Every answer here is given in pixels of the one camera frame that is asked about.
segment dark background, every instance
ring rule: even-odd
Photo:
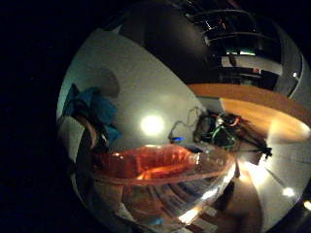
[[[274,19],[311,61],[310,11],[303,0],[237,0]],[[56,141],[62,78],[87,35],[129,1],[1,1],[1,232],[105,232],[80,204]],[[299,224],[289,215],[281,227]],[[306,232],[309,225],[299,228]]]

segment clear plastic bottle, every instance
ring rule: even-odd
[[[206,144],[144,146],[93,156],[94,178],[119,197],[104,195],[103,200],[117,215],[154,232],[191,223],[222,194],[234,172],[233,157]]]

